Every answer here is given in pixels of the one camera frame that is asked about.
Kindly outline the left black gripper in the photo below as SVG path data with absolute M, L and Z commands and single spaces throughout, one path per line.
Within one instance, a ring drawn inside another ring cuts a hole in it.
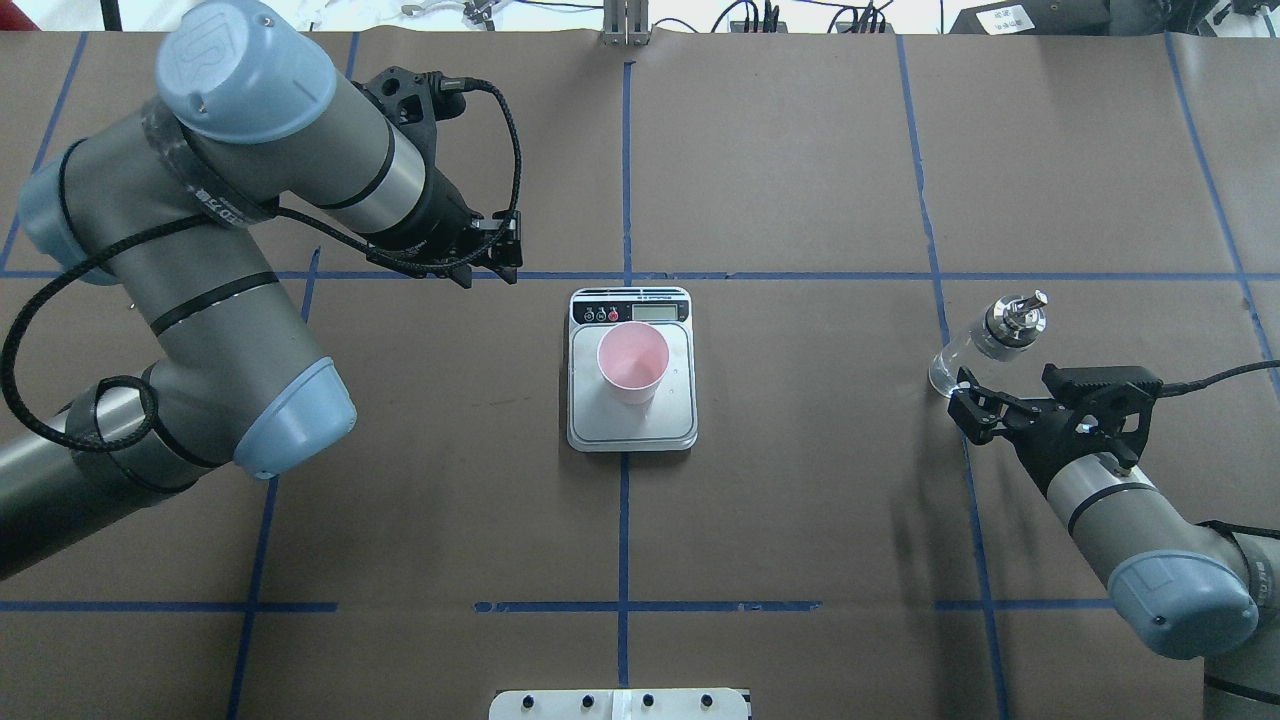
M 385 232 L 385 266 L 413 278 L 447 278 L 463 290 L 474 286 L 477 266 L 516 284 L 524 265 L 521 224 L 518 210 L 490 218 L 474 211 L 456 186 L 433 170 L 410 215 Z

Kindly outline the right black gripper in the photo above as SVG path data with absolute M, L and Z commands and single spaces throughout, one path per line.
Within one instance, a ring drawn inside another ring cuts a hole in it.
M 1019 462 L 1039 491 L 1047 491 L 1071 460 L 1055 443 L 1066 413 L 1052 397 L 1016 398 L 983 386 L 969 366 L 957 369 L 955 395 L 948 400 L 948 416 L 973 445 L 987 445 L 1004 437 L 1012 445 Z

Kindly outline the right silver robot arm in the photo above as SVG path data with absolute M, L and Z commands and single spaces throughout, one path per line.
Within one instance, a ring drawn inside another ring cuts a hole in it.
M 1047 395 L 1019 398 L 961 368 L 948 415 L 974 445 L 1002 437 L 1102 582 L 1116 614 L 1156 655 L 1202 659 L 1207 719 L 1275 719 L 1277 532 L 1192 523 L 1140 470 L 1160 398 L 1256 372 L 1166 383 L 1143 366 L 1061 368 Z

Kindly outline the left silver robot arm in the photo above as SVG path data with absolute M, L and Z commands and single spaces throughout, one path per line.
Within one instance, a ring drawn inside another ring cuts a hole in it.
M 156 94 L 24 182 L 19 219 L 61 274 L 3 343 L 9 578 L 233 464 L 273 478 L 332 447 L 357 413 L 334 360 L 250 231 L 289 218 L 381 268 L 470 287 L 522 266 L 518 188 L 493 217 L 435 163 L 436 126 L 492 82 L 390 67 L 347 79 L 260 1 L 206 1 L 159 49 Z M 36 313 L 77 281 L 119 284 L 160 343 L 41 419 L 17 384 Z

